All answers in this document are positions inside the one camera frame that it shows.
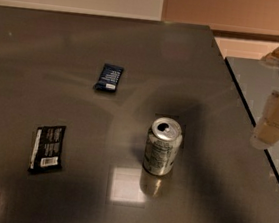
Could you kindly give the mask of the silver 7up soda can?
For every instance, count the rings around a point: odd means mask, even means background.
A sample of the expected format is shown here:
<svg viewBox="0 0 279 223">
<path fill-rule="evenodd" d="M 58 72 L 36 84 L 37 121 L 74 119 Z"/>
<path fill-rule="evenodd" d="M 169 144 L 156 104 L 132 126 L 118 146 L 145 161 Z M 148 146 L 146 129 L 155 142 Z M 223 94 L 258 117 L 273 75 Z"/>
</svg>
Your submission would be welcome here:
<svg viewBox="0 0 279 223">
<path fill-rule="evenodd" d="M 167 175 L 183 141 L 182 128 L 172 118 L 156 119 L 148 130 L 143 166 L 155 176 Z"/>
</svg>

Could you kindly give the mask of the blue rxbar blueberry wrapper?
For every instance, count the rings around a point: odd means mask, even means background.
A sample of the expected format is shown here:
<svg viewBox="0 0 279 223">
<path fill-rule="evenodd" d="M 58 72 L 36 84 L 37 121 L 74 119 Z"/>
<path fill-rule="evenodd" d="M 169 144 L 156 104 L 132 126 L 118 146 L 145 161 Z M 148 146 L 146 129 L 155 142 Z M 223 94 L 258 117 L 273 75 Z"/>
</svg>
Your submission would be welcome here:
<svg viewBox="0 0 279 223">
<path fill-rule="evenodd" d="M 105 64 L 99 79 L 94 84 L 94 88 L 98 91 L 115 92 L 119 84 L 120 77 L 123 74 L 124 68 L 116 65 Z"/>
</svg>

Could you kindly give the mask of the grey side table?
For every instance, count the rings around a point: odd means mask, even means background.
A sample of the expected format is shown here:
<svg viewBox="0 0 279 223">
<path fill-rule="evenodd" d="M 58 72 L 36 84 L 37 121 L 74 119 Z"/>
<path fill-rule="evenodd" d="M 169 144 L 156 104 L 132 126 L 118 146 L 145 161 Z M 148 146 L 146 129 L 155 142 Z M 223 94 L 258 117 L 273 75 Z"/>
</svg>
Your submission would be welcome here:
<svg viewBox="0 0 279 223">
<path fill-rule="evenodd" d="M 279 70 L 257 59 L 228 56 L 225 62 L 255 126 L 270 94 L 273 91 L 279 92 Z M 266 149 L 265 153 L 279 184 L 279 141 Z"/>
</svg>

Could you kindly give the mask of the black snack bar wrapper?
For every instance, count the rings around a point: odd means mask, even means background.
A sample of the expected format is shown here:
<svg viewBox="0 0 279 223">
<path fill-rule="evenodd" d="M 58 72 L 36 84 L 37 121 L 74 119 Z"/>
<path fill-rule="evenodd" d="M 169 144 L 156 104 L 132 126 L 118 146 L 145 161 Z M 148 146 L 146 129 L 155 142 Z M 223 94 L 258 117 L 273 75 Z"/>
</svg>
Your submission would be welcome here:
<svg viewBox="0 0 279 223">
<path fill-rule="evenodd" d="M 40 126 L 35 135 L 28 171 L 32 174 L 58 170 L 64 143 L 65 126 Z"/>
</svg>

